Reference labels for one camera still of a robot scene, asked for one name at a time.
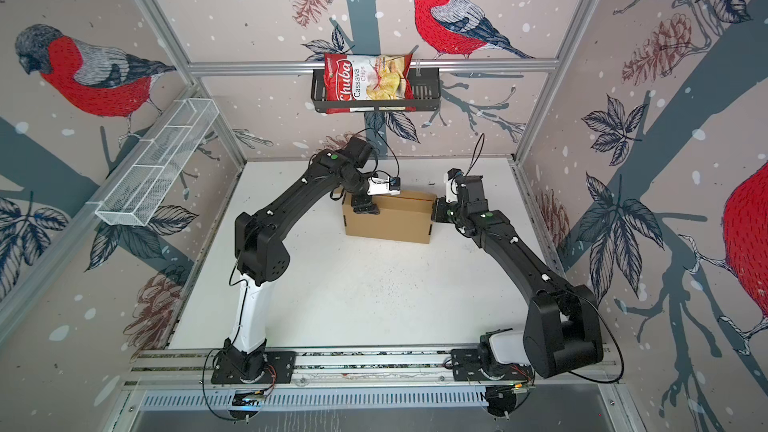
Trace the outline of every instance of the robotic arm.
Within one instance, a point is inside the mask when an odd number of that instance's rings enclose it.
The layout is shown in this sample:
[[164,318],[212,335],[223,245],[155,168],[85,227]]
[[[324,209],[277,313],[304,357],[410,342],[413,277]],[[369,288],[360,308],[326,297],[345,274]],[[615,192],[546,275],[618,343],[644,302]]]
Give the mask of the robotic arm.
[[[345,149],[323,150],[277,200],[252,216],[242,213],[237,217],[235,256],[243,275],[242,306],[235,328],[217,355],[217,363],[225,363],[231,370],[229,380],[217,379],[214,373],[215,383],[264,378],[271,286],[290,263],[283,239],[296,221],[338,187],[352,195],[358,213],[378,213],[371,195],[399,194],[398,178],[382,180],[373,172],[360,172],[371,150],[368,142],[356,137]],[[494,374],[506,364],[530,363],[546,378],[602,360],[598,316],[583,303],[595,302],[592,292],[583,285],[573,287],[552,273],[518,238],[504,214],[488,210],[481,176],[464,176],[457,169],[448,175],[446,197],[436,201],[433,220],[453,223],[462,235],[472,238],[494,257],[529,302],[523,332],[499,331],[481,338],[478,352],[485,370]]]

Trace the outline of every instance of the bird head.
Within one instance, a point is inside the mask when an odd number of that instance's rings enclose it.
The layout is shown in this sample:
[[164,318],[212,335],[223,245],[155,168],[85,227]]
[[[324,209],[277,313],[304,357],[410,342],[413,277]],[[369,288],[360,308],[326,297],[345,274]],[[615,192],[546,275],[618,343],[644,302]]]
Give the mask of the bird head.
[[35,24],[24,29],[16,37],[16,55],[22,64],[24,72],[30,74],[39,70],[43,73],[53,72],[51,60],[48,57],[48,46],[64,34],[45,24]]

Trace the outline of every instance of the black mounting plate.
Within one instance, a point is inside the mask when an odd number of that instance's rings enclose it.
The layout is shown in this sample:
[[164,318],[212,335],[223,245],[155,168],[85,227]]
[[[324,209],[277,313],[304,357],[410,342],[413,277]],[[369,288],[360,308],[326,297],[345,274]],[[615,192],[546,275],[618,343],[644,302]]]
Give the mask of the black mounting plate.
[[272,374],[266,369],[271,365],[277,372],[278,384],[289,384],[293,376],[293,365],[296,362],[296,352],[292,350],[280,350],[277,352],[264,352],[264,373],[254,382],[243,382],[240,372],[226,357],[223,351],[219,351],[214,358],[214,373],[210,376],[212,384],[272,384]]
[[[451,364],[453,367],[453,379],[457,382],[468,382],[470,380],[519,380],[525,382],[525,376],[517,372],[513,366],[499,377],[489,377],[482,371],[480,356],[476,348],[456,348],[451,350]],[[530,365],[517,365],[517,368],[533,377],[533,368]]]

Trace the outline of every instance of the white tabletop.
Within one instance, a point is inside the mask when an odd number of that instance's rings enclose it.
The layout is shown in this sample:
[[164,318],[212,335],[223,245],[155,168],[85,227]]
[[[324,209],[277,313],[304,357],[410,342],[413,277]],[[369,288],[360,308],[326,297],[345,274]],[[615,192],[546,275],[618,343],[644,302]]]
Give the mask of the white tabletop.
[[[466,158],[400,161],[402,187],[445,195],[443,174]],[[393,160],[379,168],[395,171]],[[221,347],[235,321],[238,287],[234,220],[285,191],[306,162],[249,162],[181,315],[170,348]],[[533,227],[504,158],[481,158],[491,210],[509,218],[539,257]],[[341,203],[323,198],[285,239],[288,270],[275,282],[268,347],[341,347],[476,343],[481,334],[522,325],[528,306],[502,268],[450,224],[435,224],[428,245],[347,237]]]

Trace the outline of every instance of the white table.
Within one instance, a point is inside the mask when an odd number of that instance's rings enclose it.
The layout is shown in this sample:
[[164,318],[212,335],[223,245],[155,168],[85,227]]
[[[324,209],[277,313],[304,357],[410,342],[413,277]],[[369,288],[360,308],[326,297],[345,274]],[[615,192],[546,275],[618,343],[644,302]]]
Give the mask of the white table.
[[[442,175],[467,164],[466,158],[400,160],[402,187],[444,196]],[[393,160],[379,168],[396,170]],[[305,161],[246,165],[170,348],[221,347],[239,311],[239,289],[227,284],[235,217],[272,202],[305,169]],[[490,209],[504,212],[541,257],[506,159],[481,158],[472,174],[484,176]],[[470,344],[487,331],[524,324],[528,313],[496,261],[450,224],[435,224],[428,245],[347,237],[340,202],[323,198],[285,245],[291,263],[275,282],[268,347]]]

